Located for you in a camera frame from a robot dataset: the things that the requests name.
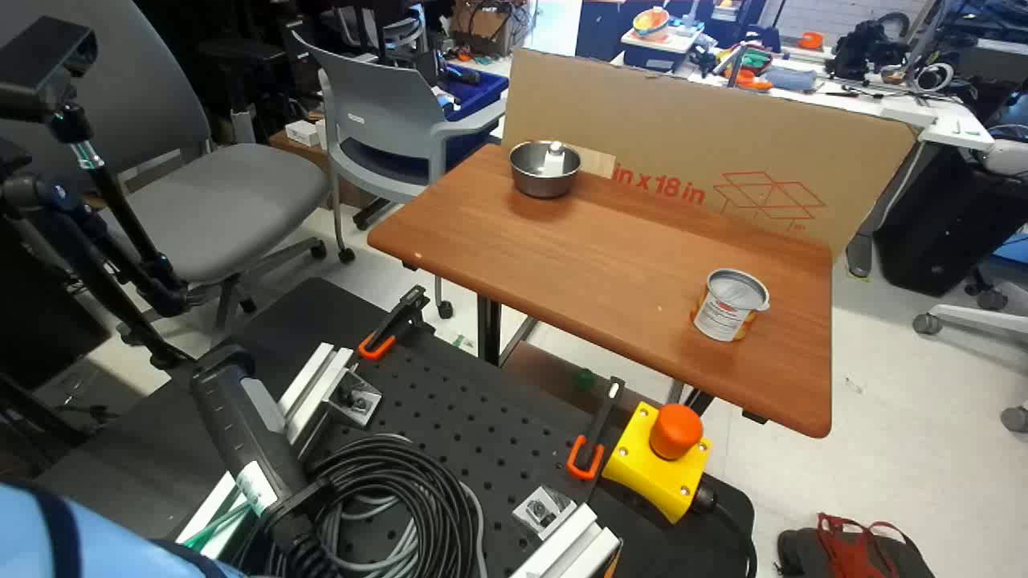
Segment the yellow emergency stop box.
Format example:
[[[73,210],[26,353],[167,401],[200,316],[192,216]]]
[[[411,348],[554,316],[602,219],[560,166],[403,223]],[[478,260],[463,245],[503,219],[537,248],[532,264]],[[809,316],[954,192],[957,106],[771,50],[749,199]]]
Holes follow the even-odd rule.
[[[692,409],[639,401],[599,477],[631,492],[669,522],[677,522],[701,492],[705,460],[711,437]]]

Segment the right aluminium rail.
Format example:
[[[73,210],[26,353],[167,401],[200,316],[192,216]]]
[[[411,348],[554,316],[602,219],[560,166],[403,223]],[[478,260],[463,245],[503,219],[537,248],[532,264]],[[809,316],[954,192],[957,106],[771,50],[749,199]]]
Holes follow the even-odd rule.
[[[599,578],[620,556],[620,536],[579,505],[511,578]]]

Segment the black orange clamp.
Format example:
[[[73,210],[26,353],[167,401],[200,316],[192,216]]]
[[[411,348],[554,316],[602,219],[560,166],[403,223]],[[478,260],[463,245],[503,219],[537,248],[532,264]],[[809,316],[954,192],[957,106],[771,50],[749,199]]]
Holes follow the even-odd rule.
[[[381,361],[399,335],[407,328],[407,324],[416,324],[421,322],[421,309],[428,305],[428,291],[421,286],[411,286],[394,305],[390,312],[359,340],[355,348],[355,355],[359,361]]]
[[[610,375],[607,393],[599,396],[599,405],[597,405],[587,429],[572,439],[568,457],[566,457],[566,472],[573,483],[594,483],[599,474],[602,460],[607,460],[602,433],[612,418],[620,393],[624,393],[624,383],[615,375]]]

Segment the light blue cloth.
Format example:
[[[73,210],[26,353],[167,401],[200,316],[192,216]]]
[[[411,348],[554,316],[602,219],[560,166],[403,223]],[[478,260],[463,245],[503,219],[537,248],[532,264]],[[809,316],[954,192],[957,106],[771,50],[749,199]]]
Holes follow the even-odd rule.
[[[39,484],[0,484],[0,578],[245,578]]]

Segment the red black bag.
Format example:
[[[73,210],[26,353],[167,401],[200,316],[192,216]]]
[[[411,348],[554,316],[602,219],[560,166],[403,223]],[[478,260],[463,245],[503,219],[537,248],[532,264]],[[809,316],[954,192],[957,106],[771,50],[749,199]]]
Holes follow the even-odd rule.
[[[921,548],[887,519],[818,514],[777,536],[781,578],[935,578]]]

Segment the aluminium rail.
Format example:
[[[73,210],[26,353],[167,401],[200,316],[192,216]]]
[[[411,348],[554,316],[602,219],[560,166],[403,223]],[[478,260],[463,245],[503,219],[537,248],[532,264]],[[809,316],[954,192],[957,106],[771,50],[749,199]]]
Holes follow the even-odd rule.
[[[245,348],[218,350],[189,375],[189,396],[225,472],[176,532],[179,546],[225,551],[246,518],[265,514],[303,483],[291,443],[346,355],[346,348],[316,343],[279,396],[258,375],[258,355]]]
[[[620,536],[579,505],[511,578],[599,578],[620,556]]]

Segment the white background desk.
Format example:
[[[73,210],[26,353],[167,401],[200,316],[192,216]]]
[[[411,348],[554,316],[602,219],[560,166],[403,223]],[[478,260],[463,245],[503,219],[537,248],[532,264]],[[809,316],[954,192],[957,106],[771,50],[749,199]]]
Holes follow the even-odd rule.
[[[696,82],[711,82],[711,87],[768,92],[768,96],[784,96],[784,99],[806,99],[806,103],[818,103],[818,106],[837,106],[849,114],[866,114],[877,120],[903,122],[914,131],[913,155],[926,145],[926,131],[930,131],[945,114],[966,114],[966,106],[957,99],[941,99],[941,96],[921,99],[921,96],[913,96],[907,87],[866,89],[864,82],[837,82],[837,80],[818,78],[812,66],[806,66],[806,78],[812,80],[809,89],[784,89],[777,82],[777,72],[793,75],[793,63],[784,63],[760,43],[741,43],[741,45],[729,49],[713,63],[711,75],[677,75],[677,72],[652,72],[652,75],[685,78],[685,80],[696,80]]]

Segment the light blue plastic chair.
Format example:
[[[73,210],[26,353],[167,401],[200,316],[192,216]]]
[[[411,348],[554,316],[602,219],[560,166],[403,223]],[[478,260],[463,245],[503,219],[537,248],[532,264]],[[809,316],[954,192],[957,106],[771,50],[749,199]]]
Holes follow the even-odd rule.
[[[421,197],[476,155],[503,115],[500,75],[446,63],[437,80],[428,80],[416,66],[326,50],[303,34],[295,43],[326,78],[329,180],[380,202]]]

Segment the left aluminium rail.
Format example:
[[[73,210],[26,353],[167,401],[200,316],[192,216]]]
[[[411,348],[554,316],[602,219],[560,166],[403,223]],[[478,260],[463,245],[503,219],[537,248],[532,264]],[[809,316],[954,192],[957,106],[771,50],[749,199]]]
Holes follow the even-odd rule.
[[[225,472],[176,532],[179,546],[225,551],[246,518],[265,514],[303,483],[291,443],[346,355],[346,348],[316,343],[279,396],[258,375],[258,355],[245,348],[218,350],[189,375],[189,396]]]

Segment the brown cardboard sheet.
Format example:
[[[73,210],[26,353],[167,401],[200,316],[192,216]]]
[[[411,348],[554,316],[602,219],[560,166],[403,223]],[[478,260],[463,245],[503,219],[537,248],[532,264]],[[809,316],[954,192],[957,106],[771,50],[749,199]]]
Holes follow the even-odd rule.
[[[503,145],[545,137],[666,206],[841,254],[914,149],[903,122],[624,63],[516,50]]]

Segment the black power strip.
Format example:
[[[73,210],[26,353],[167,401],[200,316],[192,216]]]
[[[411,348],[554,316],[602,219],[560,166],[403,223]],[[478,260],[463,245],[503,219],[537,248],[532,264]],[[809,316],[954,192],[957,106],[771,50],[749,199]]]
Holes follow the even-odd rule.
[[[258,514],[304,488],[285,437],[285,415],[258,375],[238,364],[201,368],[189,383],[201,426]]]

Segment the black suitcase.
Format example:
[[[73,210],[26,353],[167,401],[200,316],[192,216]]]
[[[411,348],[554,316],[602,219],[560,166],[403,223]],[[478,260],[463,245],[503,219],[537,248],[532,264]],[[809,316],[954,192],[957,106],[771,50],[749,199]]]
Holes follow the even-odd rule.
[[[872,233],[879,274],[900,290],[945,297],[1024,223],[1024,177],[941,149]]]

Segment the stainless steel bowl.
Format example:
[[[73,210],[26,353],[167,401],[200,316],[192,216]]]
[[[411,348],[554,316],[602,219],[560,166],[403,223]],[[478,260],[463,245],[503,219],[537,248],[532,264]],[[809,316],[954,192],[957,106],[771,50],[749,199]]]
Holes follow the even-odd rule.
[[[506,161],[515,191],[532,199],[566,197],[582,171],[582,155],[566,140],[519,140]]]

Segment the black perforated breadboard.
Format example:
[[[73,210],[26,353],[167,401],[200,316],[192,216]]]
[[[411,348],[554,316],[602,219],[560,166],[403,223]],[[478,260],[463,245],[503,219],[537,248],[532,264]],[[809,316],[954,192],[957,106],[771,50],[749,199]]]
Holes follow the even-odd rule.
[[[701,507],[669,522],[602,477],[573,483],[587,415],[434,336],[342,385],[381,405],[370,424],[320,409],[307,488],[230,548],[258,578],[511,578],[579,505],[620,536],[599,578],[754,578],[749,497],[701,483]]]

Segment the right black orange clamp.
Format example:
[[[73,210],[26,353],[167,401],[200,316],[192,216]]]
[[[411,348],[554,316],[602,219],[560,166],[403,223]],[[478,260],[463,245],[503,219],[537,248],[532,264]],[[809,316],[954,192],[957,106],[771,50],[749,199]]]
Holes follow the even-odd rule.
[[[568,457],[566,457],[566,472],[573,483],[594,483],[599,474],[602,460],[607,460],[602,433],[612,418],[620,393],[624,393],[624,383],[615,375],[610,375],[607,393],[599,396],[599,405],[597,405],[587,429],[572,439]]]

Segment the left black orange clamp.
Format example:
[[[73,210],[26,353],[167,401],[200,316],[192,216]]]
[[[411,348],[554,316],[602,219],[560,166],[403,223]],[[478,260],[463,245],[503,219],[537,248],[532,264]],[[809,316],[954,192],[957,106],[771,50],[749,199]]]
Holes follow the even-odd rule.
[[[407,328],[407,324],[416,324],[421,322],[421,309],[428,305],[428,291],[421,286],[411,286],[394,305],[390,312],[359,340],[355,348],[355,355],[359,361],[381,361],[399,335]]]

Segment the grey padded office chair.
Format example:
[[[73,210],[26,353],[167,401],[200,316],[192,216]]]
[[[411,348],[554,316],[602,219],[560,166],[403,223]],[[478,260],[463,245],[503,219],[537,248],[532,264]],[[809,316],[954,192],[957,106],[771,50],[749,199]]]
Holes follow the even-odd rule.
[[[201,291],[238,300],[245,279],[288,257],[325,257],[288,233],[326,199],[307,156],[215,145],[201,99],[133,0],[3,0],[3,126],[26,177],[96,192],[123,268],[176,316]]]

